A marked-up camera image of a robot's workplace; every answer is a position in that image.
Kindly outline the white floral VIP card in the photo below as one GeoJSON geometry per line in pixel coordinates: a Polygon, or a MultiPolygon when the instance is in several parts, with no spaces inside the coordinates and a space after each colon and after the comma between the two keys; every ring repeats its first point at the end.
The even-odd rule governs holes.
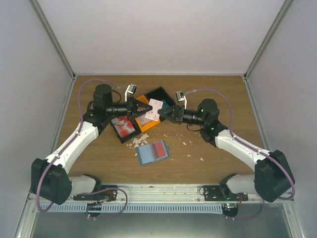
{"type": "Polygon", "coordinates": [[[158,110],[162,109],[163,102],[156,99],[150,99],[149,105],[152,106],[152,110],[146,112],[145,118],[152,121],[159,121],[158,110]]]}

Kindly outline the teal card holder wallet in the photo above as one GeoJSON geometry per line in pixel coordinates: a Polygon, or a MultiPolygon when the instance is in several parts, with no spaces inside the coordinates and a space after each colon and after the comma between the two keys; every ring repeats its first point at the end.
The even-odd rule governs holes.
{"type": "Polygon", "coordinates": [[[141,166],[170,158],[169,147],[164,140],[139,146],[136,153],[141,166]]]}

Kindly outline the red white card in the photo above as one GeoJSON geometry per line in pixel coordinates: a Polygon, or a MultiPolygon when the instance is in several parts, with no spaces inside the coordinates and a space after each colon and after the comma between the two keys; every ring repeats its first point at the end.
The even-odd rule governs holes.
{"type": "Polygon", "coordinates": [[[162,140],[154,142],[152,144],[152,149],[153,149],[153,153],[154,153],[154,158],[157,160],[163,159],[167,156],[165,144],[162,140]]]}

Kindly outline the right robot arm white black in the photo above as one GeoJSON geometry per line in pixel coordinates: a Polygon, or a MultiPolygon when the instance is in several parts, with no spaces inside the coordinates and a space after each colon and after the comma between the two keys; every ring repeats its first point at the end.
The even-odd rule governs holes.
{"type": "Polygon", "coordinates": [[[230,174],[219,183],[219,195],[223,200],[230,201],[238,193],[256,194],[266,202],[293,199],[295,180],[285,155],[279,150],[270,152],[256,147],[240,138],[219,121],[219,113],[213,99],[204,99],[197,110],[175,105],[158,111],[172,123],[200,126],[201,137],[206,143],[230,153],[252,169],[252,175],[230,174]],[[284,197],[288,190],[291,194],[284,197]]]}

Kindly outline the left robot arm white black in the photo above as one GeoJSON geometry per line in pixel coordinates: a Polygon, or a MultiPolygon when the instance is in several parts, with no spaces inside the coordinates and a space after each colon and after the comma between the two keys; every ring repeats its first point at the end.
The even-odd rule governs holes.
{"type": "Polygon", "coordinates": [[[112,86],[98,85],[86,112],[80,112],[80,122],[71,135],[46,158],[34,160],[31,166],[31,192],[40,211],[43,211],[41,198],[61,205],[74,195],[83,194],[90,200],[101,197],[98,178],[90,175],[69,177],[68,174],[86,147],[101,135],[114,118],[133,120],[152,110],[152,106],[134,98],[136,88],[134,84],[128,85],[124,101],[114,102],[112,86]]]}

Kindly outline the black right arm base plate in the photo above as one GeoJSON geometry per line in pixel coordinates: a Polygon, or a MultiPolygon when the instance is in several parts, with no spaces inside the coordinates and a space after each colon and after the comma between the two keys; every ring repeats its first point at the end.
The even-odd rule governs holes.
{"type": "Polygon", "coordinates": [[[229,189],[222,188],[220,185],[200,186],[198,193],[204,197],[205,201],[240,202],[249,200],[247,194],[232,193],[229,189]]]}

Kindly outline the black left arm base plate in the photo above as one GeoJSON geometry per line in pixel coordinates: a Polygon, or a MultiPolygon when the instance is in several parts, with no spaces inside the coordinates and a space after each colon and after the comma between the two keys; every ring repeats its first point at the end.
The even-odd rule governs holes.
{"type": "Polygon", "coordinates": [[[107,189],[98,194],[93,195],[74,195],[72,199],[75,201],[101,201],[101,202],[111,202],[116,201],[117,198],[117,185],[101,185],[101,188],[96,188],[93,192],[107,189]]]}

